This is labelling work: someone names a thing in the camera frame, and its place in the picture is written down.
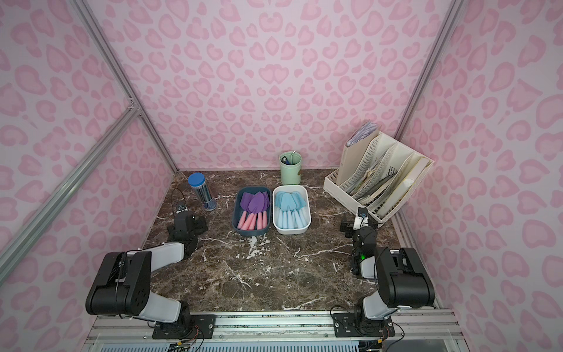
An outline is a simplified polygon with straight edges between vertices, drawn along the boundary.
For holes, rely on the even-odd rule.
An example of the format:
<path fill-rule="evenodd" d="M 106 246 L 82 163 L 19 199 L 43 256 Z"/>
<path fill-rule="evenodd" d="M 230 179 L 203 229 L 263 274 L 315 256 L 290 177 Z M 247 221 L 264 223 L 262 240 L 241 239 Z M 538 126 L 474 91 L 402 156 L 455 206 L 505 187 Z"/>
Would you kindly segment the dark teal storage box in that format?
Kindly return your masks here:
<path fill-rule="evenodd" d="M 272 193 L 262 186 L 242 188 L 237 195 L 232 225 L 244 237 L 265 235 L 271 225 Z"/>

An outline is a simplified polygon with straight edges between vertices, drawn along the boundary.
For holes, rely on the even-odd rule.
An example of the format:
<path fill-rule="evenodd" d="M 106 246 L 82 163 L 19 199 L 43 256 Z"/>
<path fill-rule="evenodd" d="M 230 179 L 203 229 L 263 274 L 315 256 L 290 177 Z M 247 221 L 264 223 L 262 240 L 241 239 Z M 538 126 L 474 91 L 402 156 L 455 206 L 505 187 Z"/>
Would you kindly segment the white storage box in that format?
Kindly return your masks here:
<path fill-rule="evenodd" d="M 279 186 L 273 193 L 274 227 L 282 235 L 306 233 L 312 222 L 307 190 L 300 185 Z"/>

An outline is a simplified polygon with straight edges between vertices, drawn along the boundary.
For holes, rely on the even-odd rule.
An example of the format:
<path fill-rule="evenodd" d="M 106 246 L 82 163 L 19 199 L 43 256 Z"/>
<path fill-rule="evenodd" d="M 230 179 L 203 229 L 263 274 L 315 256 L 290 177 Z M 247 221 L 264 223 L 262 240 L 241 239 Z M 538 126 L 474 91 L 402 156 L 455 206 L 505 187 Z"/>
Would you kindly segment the blue shovel vertical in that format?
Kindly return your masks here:
<path fill-rule="evenodd" d="M 297 205 L 297 212 L 301 218 L 301 227 L 307 227 L 308 215 L 306 215 L 306 201 L 299 192 L 293 192 L 293 198 Z"/>

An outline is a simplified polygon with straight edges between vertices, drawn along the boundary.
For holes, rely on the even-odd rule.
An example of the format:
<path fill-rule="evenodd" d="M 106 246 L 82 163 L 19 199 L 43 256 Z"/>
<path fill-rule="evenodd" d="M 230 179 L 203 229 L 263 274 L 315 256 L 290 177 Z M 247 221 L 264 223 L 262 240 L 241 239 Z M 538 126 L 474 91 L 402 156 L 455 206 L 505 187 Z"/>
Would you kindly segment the pointed purple shovel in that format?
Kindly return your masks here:
<path fill-rule="evenodd" d="M 252 201 L 249 203 L 249 218 L 247 219 L 247 230 L 257 230 L 257 215 L 262 212 L 263 205 L 264 199 L 262 192 L 258 192 L 254 195 Z"/>

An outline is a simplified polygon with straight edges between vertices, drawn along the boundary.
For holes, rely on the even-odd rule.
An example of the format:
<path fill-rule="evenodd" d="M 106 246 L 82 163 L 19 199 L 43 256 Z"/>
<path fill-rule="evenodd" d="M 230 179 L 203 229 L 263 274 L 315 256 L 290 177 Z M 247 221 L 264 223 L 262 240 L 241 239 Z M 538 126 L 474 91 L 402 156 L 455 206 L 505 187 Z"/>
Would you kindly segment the round purple shovel pink handle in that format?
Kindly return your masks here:
<path fill-rule="evenodd" d="M 263 230 L 264 227 L 265 227 L 265 225 L 264 225 L 264 215 L 263 215 L 263 212 L 261 212 L 257 215 L 256 229 L 257 230 Z"/>

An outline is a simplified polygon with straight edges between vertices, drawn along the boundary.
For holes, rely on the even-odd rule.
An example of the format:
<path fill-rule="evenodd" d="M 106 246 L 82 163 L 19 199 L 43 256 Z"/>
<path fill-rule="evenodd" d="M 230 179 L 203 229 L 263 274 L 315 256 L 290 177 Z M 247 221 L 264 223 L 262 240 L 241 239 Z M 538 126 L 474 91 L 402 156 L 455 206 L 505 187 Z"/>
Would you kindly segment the blue shovel angled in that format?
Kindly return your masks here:
<path fill-rule="evenodd" d="M 294 211 L 297 208 L 296 202 L 293 199 L 293 195 L 291 193 L 285 192 L 282 198 L 282 210 L 288 212 L 288 220 L 289 220 L 289 230 L 293 230 L 295 228 L 294 222 Z"/>

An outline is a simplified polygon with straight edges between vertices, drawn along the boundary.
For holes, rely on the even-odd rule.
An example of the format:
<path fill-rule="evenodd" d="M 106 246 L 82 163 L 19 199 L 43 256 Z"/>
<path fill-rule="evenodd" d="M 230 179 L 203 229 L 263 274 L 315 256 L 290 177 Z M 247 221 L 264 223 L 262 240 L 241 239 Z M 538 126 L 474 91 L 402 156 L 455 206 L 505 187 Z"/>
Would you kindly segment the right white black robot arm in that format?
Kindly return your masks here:
<path fill-rule="evenodd" d="M 344 218 L 340 232 L 353 242 L 352 274 L 377 285 L 374 293 L 356 305 L 357 321 L 384 321 L 401 309 L 433 305 L 435 289 L 416 249 L 378 246 L 378 223 L 367 208 L 357 208 L 353 221 Z"/>

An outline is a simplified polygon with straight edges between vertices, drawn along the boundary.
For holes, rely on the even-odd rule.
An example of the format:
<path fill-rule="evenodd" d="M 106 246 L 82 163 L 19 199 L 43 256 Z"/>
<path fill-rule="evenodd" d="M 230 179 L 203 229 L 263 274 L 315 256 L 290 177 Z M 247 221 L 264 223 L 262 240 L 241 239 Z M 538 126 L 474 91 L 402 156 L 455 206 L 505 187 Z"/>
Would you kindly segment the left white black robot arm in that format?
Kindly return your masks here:
<path fill-rule="evenodd" d="M 185 209 L 174 214 L 167 230 L 169 241 L 160 246 L 105 255 L 86 298 L 88 314 L 191 325 L 188 305 L 152 292 L 150 282 L 153 272 L 189 258 L 208 224 L 204 217 Z"/>

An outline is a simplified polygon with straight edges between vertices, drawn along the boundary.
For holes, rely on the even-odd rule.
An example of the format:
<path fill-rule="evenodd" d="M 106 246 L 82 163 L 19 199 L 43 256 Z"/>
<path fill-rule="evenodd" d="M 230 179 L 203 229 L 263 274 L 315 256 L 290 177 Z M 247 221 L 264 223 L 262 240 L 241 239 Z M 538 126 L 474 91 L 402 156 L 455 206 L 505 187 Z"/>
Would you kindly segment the blue lid pen tube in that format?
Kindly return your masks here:
<path fill-rule="evenodd" d="M 206 211 L 215 210 L 216 200 L 211 194 L 205 176 L 200 172 L 195 172 L 189 175 L 188 182 L 196 197 L 202 203 L 203 208 Z"/>

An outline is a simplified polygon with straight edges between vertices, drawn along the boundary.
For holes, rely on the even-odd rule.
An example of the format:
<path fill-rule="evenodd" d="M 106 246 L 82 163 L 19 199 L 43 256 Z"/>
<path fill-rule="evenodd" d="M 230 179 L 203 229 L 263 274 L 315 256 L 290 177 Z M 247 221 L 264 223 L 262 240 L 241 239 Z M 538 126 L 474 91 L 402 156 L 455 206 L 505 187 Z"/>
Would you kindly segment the white file organizer rack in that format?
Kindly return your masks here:
<path fill-rule="evenodd" d="M 324 190 L 350 212 L 366 208 L 383 224 L 406 204 L 432 165 L 369 122 L 345 142 L 340 166 L 325 178 Z"/>

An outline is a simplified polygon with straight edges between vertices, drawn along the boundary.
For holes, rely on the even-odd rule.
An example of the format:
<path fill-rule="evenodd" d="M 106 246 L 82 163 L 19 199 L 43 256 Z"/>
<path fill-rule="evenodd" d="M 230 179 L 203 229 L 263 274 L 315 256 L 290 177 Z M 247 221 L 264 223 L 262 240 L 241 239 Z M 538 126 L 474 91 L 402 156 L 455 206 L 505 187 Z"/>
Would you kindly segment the green pen cup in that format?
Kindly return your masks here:
<path fill-rule="evenodd" d="M 281 183 L 299 185 L 301 183 L 302 156 L 297 151 L 283 152 L 279 156 Z"/>

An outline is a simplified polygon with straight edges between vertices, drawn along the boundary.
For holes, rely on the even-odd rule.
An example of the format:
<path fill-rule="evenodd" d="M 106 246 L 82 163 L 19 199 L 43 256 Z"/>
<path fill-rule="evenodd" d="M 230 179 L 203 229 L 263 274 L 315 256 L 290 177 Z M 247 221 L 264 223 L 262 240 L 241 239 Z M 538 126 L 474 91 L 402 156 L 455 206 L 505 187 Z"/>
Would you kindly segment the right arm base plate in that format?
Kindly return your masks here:
<path fill-rule="evenodd" d="M 396 335 L 390 318 L 370 320 L 356 313 L 333 312 L 331 318 L 334 323 L 336 337 L 377 337 L 389 338 Z"/>

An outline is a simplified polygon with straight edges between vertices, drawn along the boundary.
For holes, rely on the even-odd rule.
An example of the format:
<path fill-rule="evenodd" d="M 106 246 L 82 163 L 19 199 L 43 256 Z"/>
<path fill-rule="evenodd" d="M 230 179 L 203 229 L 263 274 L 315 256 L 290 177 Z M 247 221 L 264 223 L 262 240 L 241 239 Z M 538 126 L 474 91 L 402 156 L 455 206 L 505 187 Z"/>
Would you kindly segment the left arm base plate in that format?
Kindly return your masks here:
<path fill-rule="evenodd" d="M 187 323 L 157 323 L 153 329 L 153 340 L 192 340 L 194 338 L 210 340 L 216 325 L 216 315 L 191 315 Z"/>

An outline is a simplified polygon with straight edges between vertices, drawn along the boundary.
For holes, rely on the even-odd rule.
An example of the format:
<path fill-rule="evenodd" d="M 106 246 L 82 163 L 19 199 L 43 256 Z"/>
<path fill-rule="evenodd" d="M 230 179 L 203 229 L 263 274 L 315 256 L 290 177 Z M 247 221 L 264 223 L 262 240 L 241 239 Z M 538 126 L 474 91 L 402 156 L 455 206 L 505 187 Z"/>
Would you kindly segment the aluminium frame rail front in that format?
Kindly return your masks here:
<path fill-rule="evenodd" d="M 359 334 L 344 310 L 196 312 L 187 337 L 156 340 L 155 324 L 99 317 L 83 351 L 467 351 L 449 309 L 403 310 Z"/>

